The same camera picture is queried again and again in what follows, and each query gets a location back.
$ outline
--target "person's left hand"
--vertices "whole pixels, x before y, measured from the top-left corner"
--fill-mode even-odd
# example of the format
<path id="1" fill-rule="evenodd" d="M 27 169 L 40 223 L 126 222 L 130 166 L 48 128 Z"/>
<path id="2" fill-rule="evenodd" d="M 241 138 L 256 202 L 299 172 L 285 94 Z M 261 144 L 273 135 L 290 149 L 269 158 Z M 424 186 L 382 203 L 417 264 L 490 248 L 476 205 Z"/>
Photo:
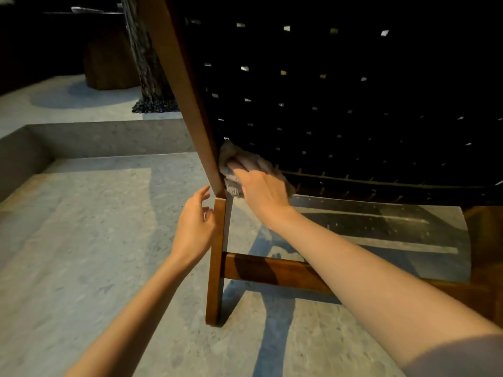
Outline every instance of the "person's left hand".
<path id="1" fill-rule="evenodd" d="M 210 198 L 210 186 L 199 189 L 185 203 L 178 220 L 170 257 L 175 257 L 186 266 L 195 266 L 211 245 L 216 223 L 213 209 L 203 207 Z"/>

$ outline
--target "rag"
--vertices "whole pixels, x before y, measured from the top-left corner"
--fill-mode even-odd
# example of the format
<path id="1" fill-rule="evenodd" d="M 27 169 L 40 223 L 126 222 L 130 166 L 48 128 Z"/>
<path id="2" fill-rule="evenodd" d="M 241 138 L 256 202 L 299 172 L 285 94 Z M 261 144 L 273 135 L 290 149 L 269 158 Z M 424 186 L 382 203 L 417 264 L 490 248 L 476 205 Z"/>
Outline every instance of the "rag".
<path id="1" fill-rule="evenodd" d="M 288 198 L 290 198 L 295 193 L 295 188 L 293 187 L 293 185 L 289 183 L 286 180 L 285 176 L 283 176 L 279 170 L 275 169 L 270 162 L 261 158 L 259 155 L 255 153 L 241 149 L 237 145 L 234 145 L 230 140 L 225 140 L 222 146 L 220 147 L 220 155 L 218 157 L 218 168 L 225 177 L 224 178 L 225 188 L 232 196 L 238 198 L 244 198 L 241 182 L 227 165 L 227 162 L 230 159 L 235 158 L 236 156 L 247 158 L 248 160 L 252 161 L 257 165 L 259 159 L 265 161 L 267 164 L 269 164 L 270 168 L 273 170 L 272 172 L 273 176 L 278 177 L 279 179 L 285 181 Z"/>

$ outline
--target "chair backrest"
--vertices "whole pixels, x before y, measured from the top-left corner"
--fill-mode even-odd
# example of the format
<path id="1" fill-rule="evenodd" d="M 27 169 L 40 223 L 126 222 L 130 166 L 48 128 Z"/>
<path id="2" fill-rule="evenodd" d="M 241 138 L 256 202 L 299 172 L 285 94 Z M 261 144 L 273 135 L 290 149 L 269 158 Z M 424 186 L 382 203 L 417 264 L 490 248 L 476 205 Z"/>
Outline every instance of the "chair backrest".
<path id="1" fill-rule="evenodd" d="M 170 2 L 217 145 L 259 153 L 300 194 L 503 202 L 497 7 Z"/>

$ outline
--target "chair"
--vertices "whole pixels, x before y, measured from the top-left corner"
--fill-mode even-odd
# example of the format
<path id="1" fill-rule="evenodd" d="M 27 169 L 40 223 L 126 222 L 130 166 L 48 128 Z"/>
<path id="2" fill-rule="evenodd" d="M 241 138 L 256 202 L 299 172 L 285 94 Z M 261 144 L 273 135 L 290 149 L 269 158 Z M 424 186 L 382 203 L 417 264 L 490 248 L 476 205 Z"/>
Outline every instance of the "chair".
<path id="1" fill-rule="evenodd" d="M 227 252 L 224 138 L 271 160 L 301 195 L 462 206 L 476 278 L 428 282 L 503 323 L 497 8 L 138 3 L 216 195 L 206 323 L 219 323 L 224 278 L 330 292 L 305 262 Z"/>

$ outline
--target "person's right arm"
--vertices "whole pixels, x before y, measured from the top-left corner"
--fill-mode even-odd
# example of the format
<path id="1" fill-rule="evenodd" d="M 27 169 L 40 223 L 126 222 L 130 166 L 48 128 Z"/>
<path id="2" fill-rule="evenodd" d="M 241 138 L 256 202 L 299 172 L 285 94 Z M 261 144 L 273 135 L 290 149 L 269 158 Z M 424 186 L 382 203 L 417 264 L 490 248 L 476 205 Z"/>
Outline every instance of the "person's right arm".
<path id="1" fill-rule="evenodd" d="M 300 215 L 288 202 L 284 180 L 272 176 L 267 164 L 239 161 L 243 166 L 229 166 L 257 217 L 309 262 L 401 368 L 446 344 L 484 336 L 503 339 L 503 330 L 467 306 Z M 482 342 L 469 354 L 448 357 L 447 352 L 442 363 L 413 373 L 446 375 L 444 371 L 452 369 L 448 364 L 467 362 L 478 375 L 493 375 L 501 368 L 500 375 L 503 349 L 487 344 Z"/>

